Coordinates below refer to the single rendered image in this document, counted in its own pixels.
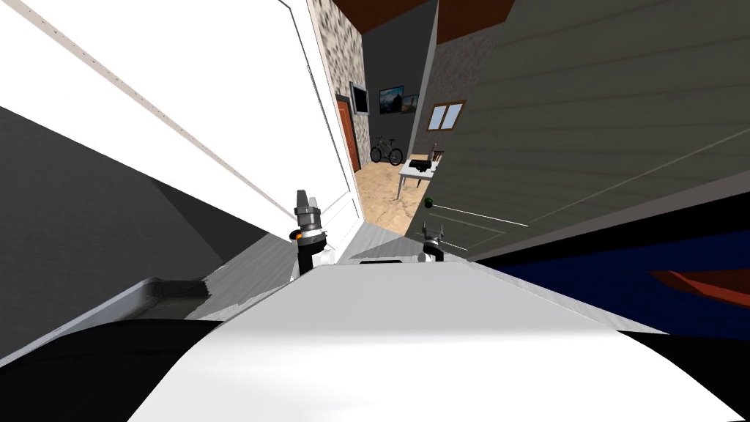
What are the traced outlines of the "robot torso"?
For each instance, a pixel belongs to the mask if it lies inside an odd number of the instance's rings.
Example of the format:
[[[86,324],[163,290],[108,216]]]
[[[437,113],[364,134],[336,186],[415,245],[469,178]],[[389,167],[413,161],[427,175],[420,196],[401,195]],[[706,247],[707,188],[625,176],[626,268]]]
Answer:
[[[644,344],[460,262],[321,266],[183,355],[128,422],[731,422]]]

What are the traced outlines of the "blue landscape picture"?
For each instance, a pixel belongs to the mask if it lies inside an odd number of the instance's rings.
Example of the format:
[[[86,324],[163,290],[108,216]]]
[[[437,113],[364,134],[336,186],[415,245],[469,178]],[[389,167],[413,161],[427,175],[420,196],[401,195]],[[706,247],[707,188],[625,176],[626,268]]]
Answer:
[[[393,88],[379,91],[379,113],[394,114],[401,113],[403,103],[404,86],[394,86]]]

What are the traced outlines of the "white table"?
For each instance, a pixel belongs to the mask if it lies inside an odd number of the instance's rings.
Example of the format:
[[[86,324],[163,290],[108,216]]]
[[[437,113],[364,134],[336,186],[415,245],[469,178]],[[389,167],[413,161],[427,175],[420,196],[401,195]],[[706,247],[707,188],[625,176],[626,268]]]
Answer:
[[[437,170],[439,165],[439,159],[443,156],[444,151],[435,150],[431,151],[428,159],[409,159],[405,162],[402,170],[399,171],[399,183],[396,194],[396,199],[400,200],[401,190],[404,186],[406,179],[416,179],[417,183],[420,184],[423,180],[431,180],[434,176],[434,172]]]

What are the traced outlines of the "wooden framed window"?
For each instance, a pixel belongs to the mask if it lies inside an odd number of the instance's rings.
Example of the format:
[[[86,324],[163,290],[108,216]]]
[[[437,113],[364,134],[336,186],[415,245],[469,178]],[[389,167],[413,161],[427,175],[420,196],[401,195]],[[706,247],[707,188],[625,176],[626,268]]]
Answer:
[[[443,132],[454,130],[465,104],[466,100],[435,104],[428,120],[427,131]]]

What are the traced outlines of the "black framed picture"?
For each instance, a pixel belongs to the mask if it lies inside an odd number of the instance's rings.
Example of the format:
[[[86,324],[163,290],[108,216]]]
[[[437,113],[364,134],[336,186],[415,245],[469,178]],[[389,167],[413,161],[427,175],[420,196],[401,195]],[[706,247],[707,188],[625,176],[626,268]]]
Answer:
[[[352,81],[349,82],[352,101],[352,113],[355,115],[369,115],[368,90]]]

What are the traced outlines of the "black bicycle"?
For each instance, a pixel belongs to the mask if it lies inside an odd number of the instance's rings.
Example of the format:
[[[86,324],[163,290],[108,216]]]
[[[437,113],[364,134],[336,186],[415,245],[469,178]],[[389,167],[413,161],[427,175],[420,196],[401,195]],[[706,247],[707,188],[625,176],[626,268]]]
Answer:
[[[398,166],[403,163],[403,151],[398,147],[394,147],[394,143],[396,142],[394,138],[389,138],[388,142],[384,142],[382,136],[377,136],[376,140],[376,146],[372,147],[370,150],[370,158],[372,162],[378,163],[381,160],[386,159],[393,166]]]

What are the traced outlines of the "brown door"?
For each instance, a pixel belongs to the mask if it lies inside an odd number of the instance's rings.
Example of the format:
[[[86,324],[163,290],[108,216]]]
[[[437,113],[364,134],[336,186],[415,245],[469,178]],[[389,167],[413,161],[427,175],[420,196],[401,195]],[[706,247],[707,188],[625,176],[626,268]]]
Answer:
[[[336,95],[338,104],[339,114],[341,115],[341,125],[344,132],[344,138],[346,140],[346,146],[350,156],[352,164],[352,170],[354,173],[361,169],[361,163],[359,161],[357,142],[354,134],[354,124],[352,120],[351,103],[348,97],[343,95]]]

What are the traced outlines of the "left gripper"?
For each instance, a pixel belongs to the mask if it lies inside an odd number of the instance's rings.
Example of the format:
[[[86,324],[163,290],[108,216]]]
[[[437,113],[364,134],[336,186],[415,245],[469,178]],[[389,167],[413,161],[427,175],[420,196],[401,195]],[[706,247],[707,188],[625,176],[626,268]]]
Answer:
[[[295,215],[301,232],[321,230],[321,211],[314,197],[308,198],[305,190],[297,191]]]

